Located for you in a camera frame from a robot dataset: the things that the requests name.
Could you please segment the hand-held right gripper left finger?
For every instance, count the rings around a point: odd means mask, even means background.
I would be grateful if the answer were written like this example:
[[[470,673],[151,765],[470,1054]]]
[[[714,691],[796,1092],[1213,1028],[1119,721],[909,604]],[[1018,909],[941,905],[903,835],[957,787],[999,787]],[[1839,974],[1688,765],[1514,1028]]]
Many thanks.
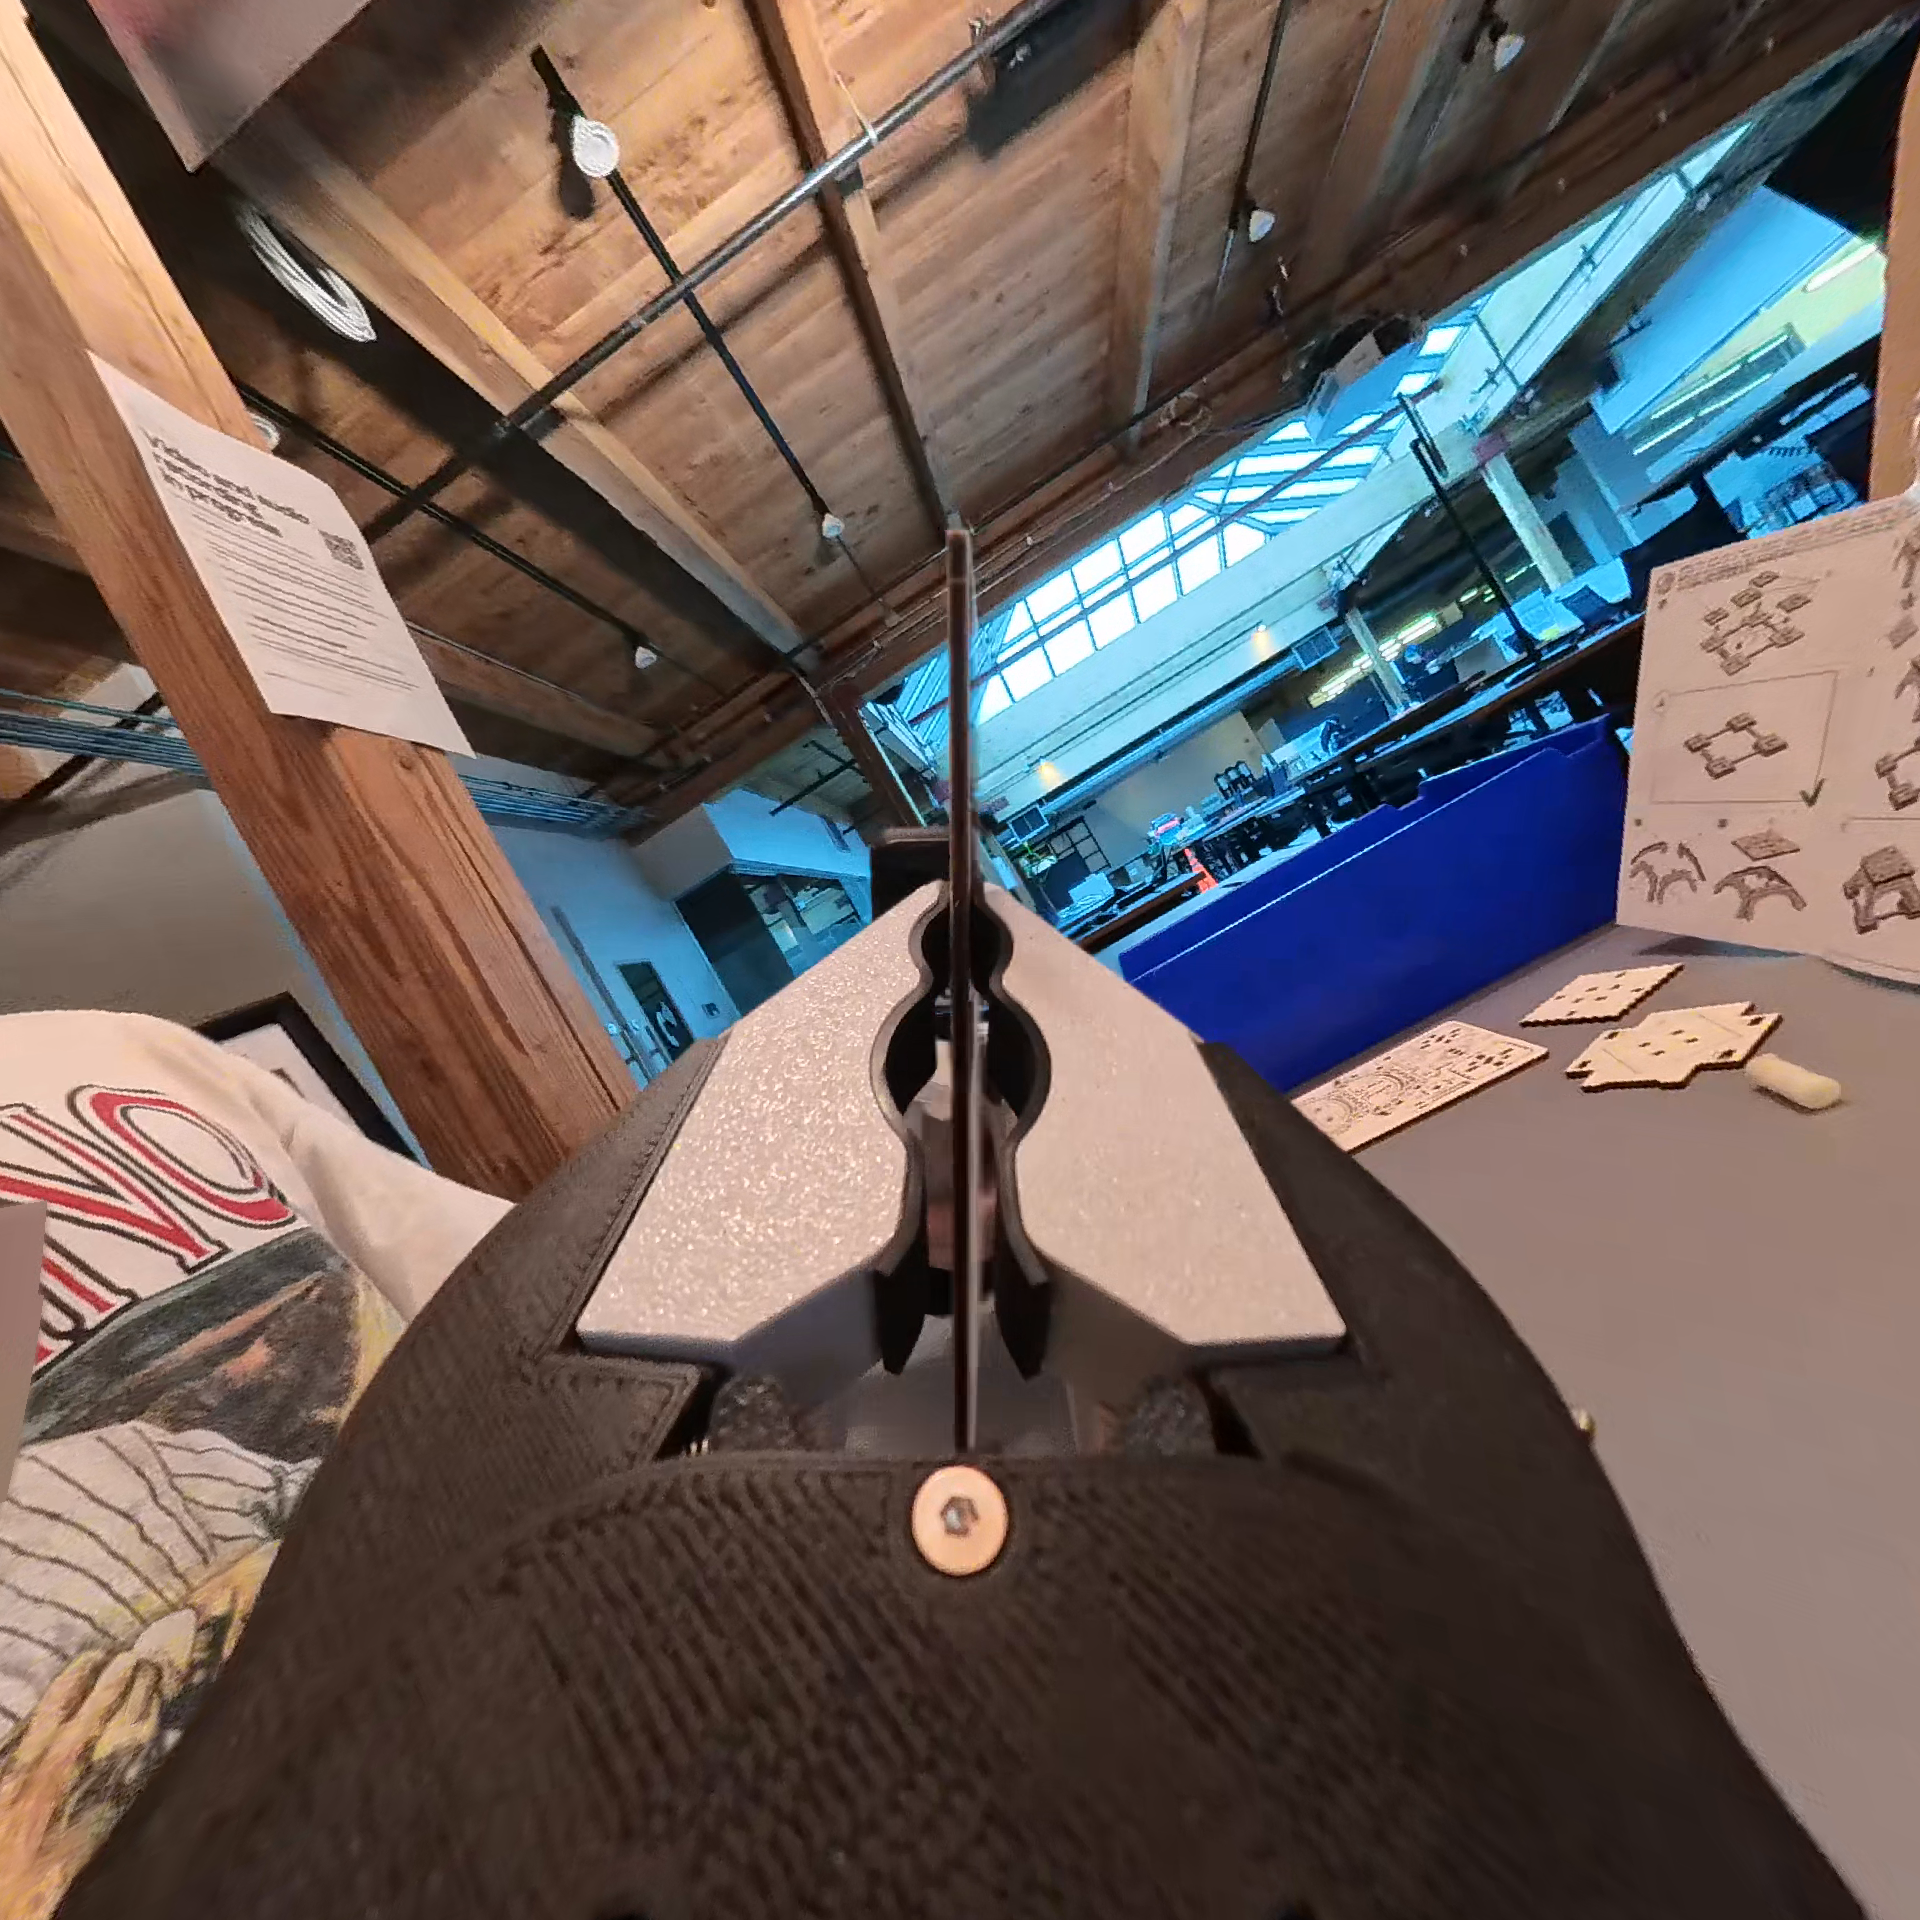
[[[946,881],[742,1013],[575,1321],[702,1378],[673,1452],[949,1452]]]

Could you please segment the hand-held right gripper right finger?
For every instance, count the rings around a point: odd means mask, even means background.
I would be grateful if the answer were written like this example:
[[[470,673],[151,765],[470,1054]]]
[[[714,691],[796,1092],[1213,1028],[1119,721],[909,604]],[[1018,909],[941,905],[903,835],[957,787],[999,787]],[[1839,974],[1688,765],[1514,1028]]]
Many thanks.
[[[1235,1452],[1220,1367],[1348,1320],[1200,1039],[985,886],[985,1452]]]

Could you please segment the wooden puzzle sheet square cutout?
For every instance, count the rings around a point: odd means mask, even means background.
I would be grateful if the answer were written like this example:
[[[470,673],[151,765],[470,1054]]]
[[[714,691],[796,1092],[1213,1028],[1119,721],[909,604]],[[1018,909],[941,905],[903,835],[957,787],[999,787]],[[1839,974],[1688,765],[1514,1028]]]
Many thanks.
[[[949,1054],[949,1443],[982,1443],[985,1119],[974,995],[974,535],[946,529],[946,1054]]]

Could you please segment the cross-shaped wooden piece diamond print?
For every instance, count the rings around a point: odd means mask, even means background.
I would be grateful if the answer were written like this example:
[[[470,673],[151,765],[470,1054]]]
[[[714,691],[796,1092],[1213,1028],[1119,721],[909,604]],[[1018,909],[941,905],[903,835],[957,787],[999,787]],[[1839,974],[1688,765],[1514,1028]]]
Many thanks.
[[[1754,1003],[1652,1010],[1581,1042],[1568,1077],[1581,1092],[1688,1092],[1702,1072],[1743,1067],[1777,1028],[1782,1013]]]

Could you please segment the grey desk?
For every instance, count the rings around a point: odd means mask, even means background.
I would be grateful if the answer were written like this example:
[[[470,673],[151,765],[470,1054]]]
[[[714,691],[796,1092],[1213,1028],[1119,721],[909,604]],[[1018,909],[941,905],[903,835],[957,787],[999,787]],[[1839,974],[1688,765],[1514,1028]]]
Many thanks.
[[[1593,1423],[1664,1599],[1742,1741],[1872,1915],[1920,1896],[1912,989],[1593,929],[1437,1020],[1522,1039],[1573,974],[1681,966],[1647,1010],[1754,1003],[1839,1077],[1800,1114],[1707,1067],[1579,1092],[1548,1060],[1355,1152]]]

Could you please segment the wooden puzzle sheet arch parts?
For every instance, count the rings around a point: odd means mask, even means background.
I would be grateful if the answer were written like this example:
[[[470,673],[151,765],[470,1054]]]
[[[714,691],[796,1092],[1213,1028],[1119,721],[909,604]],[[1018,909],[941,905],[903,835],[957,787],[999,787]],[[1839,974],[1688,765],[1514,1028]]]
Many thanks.
[[[1471,1020],[1437,1020],[1380,1048],[1373,1060],[1348,1067],[1329,1086],[1293,1097],[1293,1114],[1305,1114],[1333,1151],[1355,1152],[1537,1060],[1548,1060],[1543,1042]]]

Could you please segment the blue plastic bin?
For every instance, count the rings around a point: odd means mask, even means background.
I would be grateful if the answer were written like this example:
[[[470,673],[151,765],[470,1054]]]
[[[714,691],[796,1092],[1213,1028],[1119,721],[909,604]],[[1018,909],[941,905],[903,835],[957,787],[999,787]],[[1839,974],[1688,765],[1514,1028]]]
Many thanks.
[[[1589,721],[1430,779],[1119,952],[1119,974],[1274,1092],[1611,922],[1625,751]]]

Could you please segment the small serrated square wooden piece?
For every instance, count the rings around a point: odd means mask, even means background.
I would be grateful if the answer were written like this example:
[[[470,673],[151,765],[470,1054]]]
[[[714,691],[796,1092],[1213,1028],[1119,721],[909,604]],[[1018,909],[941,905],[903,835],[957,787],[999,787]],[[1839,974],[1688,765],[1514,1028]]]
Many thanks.
[[[1625,1020],[1627,1010],[1642,1010],[1676,974],[1681,974],[1681,966],[1573,974],[1532,1013],[1522,1013],[1522,1028]]]

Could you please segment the thick wooden beam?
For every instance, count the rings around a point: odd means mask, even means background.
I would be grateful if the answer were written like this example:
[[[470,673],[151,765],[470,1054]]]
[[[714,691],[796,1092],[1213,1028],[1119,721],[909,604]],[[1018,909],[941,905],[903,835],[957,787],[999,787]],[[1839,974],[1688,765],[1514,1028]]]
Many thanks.
[[[28,13],[0,19],[4,437],[431,1164],[523,1201],[637,1092],[446,753],[264,715],[99,366],[241,403]]]

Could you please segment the white printed paper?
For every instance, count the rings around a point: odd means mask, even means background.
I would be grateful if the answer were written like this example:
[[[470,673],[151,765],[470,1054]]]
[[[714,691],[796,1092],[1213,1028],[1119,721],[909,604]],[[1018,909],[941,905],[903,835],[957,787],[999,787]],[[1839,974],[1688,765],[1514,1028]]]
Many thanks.
[[[470,753],[347,506],[93,360],[261,705],[284,721]]]

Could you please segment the white tower instruction sheet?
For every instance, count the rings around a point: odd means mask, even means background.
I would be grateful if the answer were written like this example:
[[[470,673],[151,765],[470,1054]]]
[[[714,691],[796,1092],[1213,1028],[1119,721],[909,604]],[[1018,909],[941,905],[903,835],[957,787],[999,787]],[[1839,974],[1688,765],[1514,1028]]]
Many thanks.
[[[1652,571],[1619,922],[1920,978],[1912,490]]]

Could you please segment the black picture frame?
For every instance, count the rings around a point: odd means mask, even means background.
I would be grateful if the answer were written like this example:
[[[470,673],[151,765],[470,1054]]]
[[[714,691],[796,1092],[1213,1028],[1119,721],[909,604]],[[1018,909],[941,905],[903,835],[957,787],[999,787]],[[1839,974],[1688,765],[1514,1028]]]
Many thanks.
[[[384,1104],[359,1086],[342,1048],[319,1034],[296,995],[227,1010],[197,1020],[197,1034],[292,1092],[303,1092],[330,1119],[355,1125],[376,1151],[415,1159],[409,1139],[384,1114]]]

